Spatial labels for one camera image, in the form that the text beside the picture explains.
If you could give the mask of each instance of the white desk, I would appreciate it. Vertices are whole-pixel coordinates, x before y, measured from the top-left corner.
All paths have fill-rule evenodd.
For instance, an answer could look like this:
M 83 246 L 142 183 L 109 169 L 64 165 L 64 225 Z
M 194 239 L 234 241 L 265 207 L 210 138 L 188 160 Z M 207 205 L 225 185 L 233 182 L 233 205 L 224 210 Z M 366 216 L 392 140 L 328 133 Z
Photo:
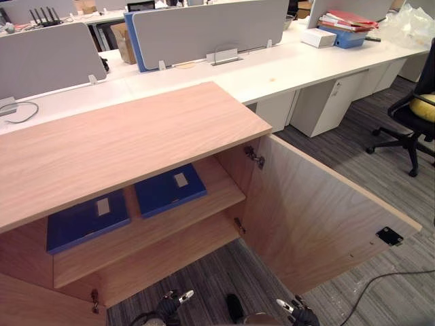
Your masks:
M 31 100 L 40 106 L 38 115 L 18 125 L 4 121 L 26 116 L 24 108 L 0 117 L 0 134 L 206 81 L 214 81 L 246 105 L 267 103 L 271 105 L 267 107 L 269 112 L 287 117 L 290 108 L 276 103 L 277 98 L 281 101 L 280 96 L 285 101 L 292 91 L 425 52 L 423 48 L 400 48 L 387 41 L 365 42 L 362 47 L 347 50 L 316 49 L 299 42 L 302 28 L 292 24 L 278 46 L 242 54 L 243 60 L 215 67 L 198 62 L 189 69 L 139 73 L 135 65 L 121 62 L 116 51 L 105 52 L 101 56 L 109 59 L 112 71 L 105 81 L 33 96 Z

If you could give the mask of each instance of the black office chair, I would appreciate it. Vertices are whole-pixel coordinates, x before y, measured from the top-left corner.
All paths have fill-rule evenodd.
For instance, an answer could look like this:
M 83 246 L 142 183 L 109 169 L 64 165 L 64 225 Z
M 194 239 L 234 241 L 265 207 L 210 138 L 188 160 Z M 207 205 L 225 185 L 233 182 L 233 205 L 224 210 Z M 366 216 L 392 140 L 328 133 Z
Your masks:
M 423 146 L 418 141 L 422 134 L 425 136 L 425 141 L 433 141 L 435 139 L 435 123 L 429 122 L 415 115 L 409 107 L 409 102 L 413 98 L 418 98 L 426 103 L 435 105 L 434 102 L 420 96 L 422 94 L 431 94 L 433 92 L 435 92 L 435 39 L 432 40 L 432 47 L 430 49 L 428 59 L 426 60 L 420 80 L 415 86 L 414 91 L 408 94 L 408 96 L 394 103 L 388 109 L 388 115 L 390 117 L 403 126 L 411 129 L 413 132 L 409 134 L 400 134 L 384 127 L 373 130 L 372 134 L 374 136 L 378 136 L 381 132 L 385 132 L 386 134 L 396 138 L 397 141 L 390 141 L 388 143 L 381 143 L 372 147 L 368 147 L 366 149 L 367 153 L 374 153 L 375 148 L 377 147 L 403 146 L 403 148 L 408 150 L 409 156 L 411 157 L 411 162 L 413 163 L 413 169 L 409 172 L 409 175 L 416 177 L 418 175 L 419 168 L 417 162 L 417 149 L 435 158 L 435 152 Z

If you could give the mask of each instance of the blue binder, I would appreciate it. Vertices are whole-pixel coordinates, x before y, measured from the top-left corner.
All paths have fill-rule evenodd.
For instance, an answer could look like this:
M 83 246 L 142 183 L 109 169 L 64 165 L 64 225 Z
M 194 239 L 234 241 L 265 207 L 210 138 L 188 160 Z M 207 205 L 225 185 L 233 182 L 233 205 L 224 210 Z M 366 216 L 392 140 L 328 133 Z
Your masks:
M 142 217 L 157 215 L 207 195 L 191 164 L 136 183 L 135 189 Z
M 128 223 L 122 190 L 83 202 L 48 217 L 47 252 L 60 253 Z

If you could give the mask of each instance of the chair base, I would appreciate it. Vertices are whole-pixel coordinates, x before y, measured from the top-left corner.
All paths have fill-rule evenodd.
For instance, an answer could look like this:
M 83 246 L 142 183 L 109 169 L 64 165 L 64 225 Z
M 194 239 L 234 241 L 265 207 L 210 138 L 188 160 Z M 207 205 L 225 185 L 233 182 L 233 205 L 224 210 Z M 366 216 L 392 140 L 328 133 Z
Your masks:
M 389 134 L 390 136 L 397 139 L 397 141 L 388 141 L 386 143 L 380 143 L 373 145 L 371 147 L 366 148 L 366 152 L 369 154 L 372 154 L 375 152 L 375 148 L 377 147 L 396 147 L 396 146 L 402 146 L 403 148 L 407 149 L 409 152 L 409 157 L 411 158 L 411 163 L 413 164 L 413 168 L 411 171 L 409 171 L 409 175 L 411 177 L 416 177 L 419 174 L 419 164 L 417 161 L 417 150 L 422 151 L 423 153 L 431 155 L 433 158 L 435 158 L 435 152 L 431 149 L 428 149 L 426 146 L 419 143 L 419 137 L 421 136 L 421 133 L 419 132 L 412 132 L 410 134 L 400 134 L 396 131 L 386 129 L 384 127 L 380 127 L 379 129 L 373 130 L 372 135 L 373 136 L 379 136 L 381 132 L 384 132 L 385 134 Z

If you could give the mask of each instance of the robotic arm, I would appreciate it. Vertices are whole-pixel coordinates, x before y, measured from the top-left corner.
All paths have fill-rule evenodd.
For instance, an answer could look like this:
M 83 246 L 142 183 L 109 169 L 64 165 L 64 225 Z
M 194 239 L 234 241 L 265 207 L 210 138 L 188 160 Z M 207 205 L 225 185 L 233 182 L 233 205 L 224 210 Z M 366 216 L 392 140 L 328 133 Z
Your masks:
M 320 326 L 319 319 L 307 306 L 307 303 L 299 295 L 296 295 L 295 298 L 296 300 L 292 300 L 292 304 L 296 308 L 281 299 L 277 299 L 279 306 L 290 313 L 288 320 L 293 323 L 293 326 Z

